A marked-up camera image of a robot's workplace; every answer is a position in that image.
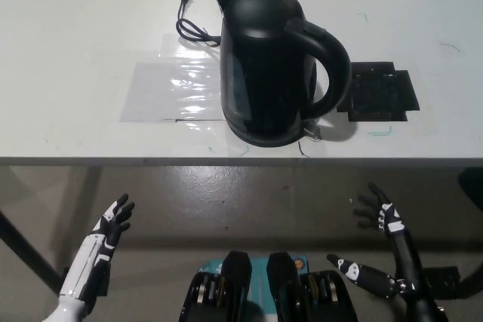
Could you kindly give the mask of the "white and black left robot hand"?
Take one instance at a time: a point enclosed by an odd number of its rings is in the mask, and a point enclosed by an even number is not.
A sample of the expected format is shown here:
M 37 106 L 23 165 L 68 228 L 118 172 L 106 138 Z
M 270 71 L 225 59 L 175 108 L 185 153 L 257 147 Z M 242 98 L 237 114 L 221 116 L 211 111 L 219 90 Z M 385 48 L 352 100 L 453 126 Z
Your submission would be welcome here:
M 134 203 L 123 194 L 98 219 L 91 232 L 82 241 L 70 266 L 61 296 L 89 304 L 99 296 L 120 237 L 129 229 Z

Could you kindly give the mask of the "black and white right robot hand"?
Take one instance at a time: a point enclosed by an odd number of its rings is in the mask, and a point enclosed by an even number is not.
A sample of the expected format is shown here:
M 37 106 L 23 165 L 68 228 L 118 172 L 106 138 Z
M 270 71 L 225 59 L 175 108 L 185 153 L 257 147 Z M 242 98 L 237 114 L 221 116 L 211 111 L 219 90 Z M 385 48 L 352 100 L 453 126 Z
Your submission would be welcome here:
M 351 283 L 375 296 L 390 299 L 401 296 L 409 300 L 429 300 L 430 293 L 419 253 L 408 227 L 395 205 L 375 183 L 368 183 L 373 198 L 359 197 L 366 207 L 354 210 L 361 219 L 358 225 L 384 233 L 392 248 L 395 260 L 395 275 L 362 265 L 335 254 L 327 255 L 328 261 Z

